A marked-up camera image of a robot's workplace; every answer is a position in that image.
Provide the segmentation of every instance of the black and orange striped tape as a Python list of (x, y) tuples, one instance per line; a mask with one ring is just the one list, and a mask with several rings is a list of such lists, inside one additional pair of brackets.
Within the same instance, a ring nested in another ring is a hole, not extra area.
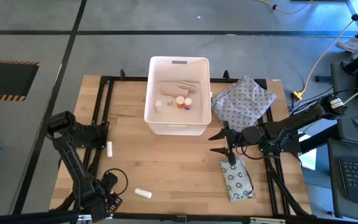
[(24, 62), (16, 60), (0, 60), (0, 63), (16, 64), (16, 65), (39, 65), (39, 62)]
[(0, 95), (1, 101), (24, 101), (25, 96)]

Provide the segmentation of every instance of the wooden table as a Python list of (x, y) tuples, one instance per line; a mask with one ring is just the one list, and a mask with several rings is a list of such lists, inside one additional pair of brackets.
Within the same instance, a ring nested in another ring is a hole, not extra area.
[[(86, 75), (75, 107), (77, 121), (90, 124), (98, 92), (100, 76)], [(227, 87), (227, 83), (211, 83), (214, 95)], [(282, 83), (267, 80), (268, 90), (277, 95), (272, 105), (275, 121), (288, 116)], [(225, 146), (224, 140), (208, 141), (222, 128), (213, 115), (211, 124), (201, 136), (158, 136), (144, 121), (144, 105), (147, 82), (114, 82), (108, 121), (108, 140), (113, 142), (113, 158), (102, 153), (98, 178), (110, 168), (124, 170), (129, 186), (121, 195), (124, 202), (120, 213), (158, 213), (186, 215), (258, 215), (271, 216), (269, 189), (263, 160), (244, 158), (254, 184), (254, 197), (230, 202), (219, 161), (226, 159), (222, 154), (209, 149)], [(78, 149), (83, 157), (83, 149)], [(249, 147), (250, 156), (261, 156), (257, 146)], [(285, 183), (295, 200), (304, 210), (311, 213), (305, 183), (298, 160), (291, 154), (282, 153)], [(119, 180), (114, 187), (120, 192), (125, 178), (115, 173)], [(73, 182), (64, 164), (60, 166), (50, 208), (59, 206), (71, 192)], [(147, 199), (134, 193), (134, 189), (152, 192)], [(283, 213), (280, 191), (275, 186), (279, 212)]]

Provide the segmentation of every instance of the gray floor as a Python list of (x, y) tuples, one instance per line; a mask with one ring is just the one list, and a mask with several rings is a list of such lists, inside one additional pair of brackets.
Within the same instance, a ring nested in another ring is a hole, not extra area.
[[(305, 3), (275, 2), (287, 11)], [(0, 0), (0, 29), (70, 30), (79, 5), (80, 0)], [(289, 16), (251, 0), (98, 0), (88, 1), (80, 30), (341, 31), (350, 16), (344, 2), (313, 2), (304, 11)], [(353, 24), (348, 30), (355, 31), (357, 26)], [(0, 215), (11, 212), (67, 41), (65, 35), (0, 35), (0, 60), (40, 62), (25, 102), (0, 102), (0, 141), (6, 144), (0, 149)], [(310, 69), (331, 41), (331, 37), (284, 36), (77, 36), (54, 113), (73, 111), (83, 75), (118, 75), (123, 68), (127, 75), (146, 76), (150, 57), (155, 55), (208, 57), (212, 77), (229, 70), (232, 77), (279, 78), (288, 95), (303, 88)], [(329, 75), (330, 63), (349, 57), (333, 47), (313, 76)], [(328, 88), (327, 84), (312, 81), (303, 96), (308, 98)], [(320, 122), (308, 133), (329, 125)], [(25, 212), (47, 211), (57, 161), (55, 149), (45, 141)], [(330, 192), (308, 185), (308, 194), (313, 213), (329, 218), (324, 212), (332, 210), (327, 197)]]

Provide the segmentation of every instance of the white plastic bin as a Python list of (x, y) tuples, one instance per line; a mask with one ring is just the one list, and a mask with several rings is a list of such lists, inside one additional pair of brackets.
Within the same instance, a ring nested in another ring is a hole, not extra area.
[[(197, 85), (196, 93), (189, 93), (191, 109), (166, 104), (167, 95), (159, 91), (160, 85), (177, 85), (179, 81)], [(163, 102), (157, 112), (156, 100)], [(152, 57), (144, 111), (144, 120), (155, 134), (199, 136), (211, 122), (211, 98), (209, 85), (209, 61), (201, 57)]]

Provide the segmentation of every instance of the patterned cloth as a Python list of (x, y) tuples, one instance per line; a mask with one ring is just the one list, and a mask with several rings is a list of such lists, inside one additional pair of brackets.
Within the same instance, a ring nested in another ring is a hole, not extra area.
[(241, 131), (254, 123), (267, 111), (276, 95), (260, 87), (253, 79), (244, 76), (212, 99), (212, 111), (230, 128)]
[(254, 186), (248, 176), (246, 164), (242, 157), (236, 158), (236, 164), (231, 166), (228, 161), (221, 161), (224, 180), (231, 202), (252, 198)]

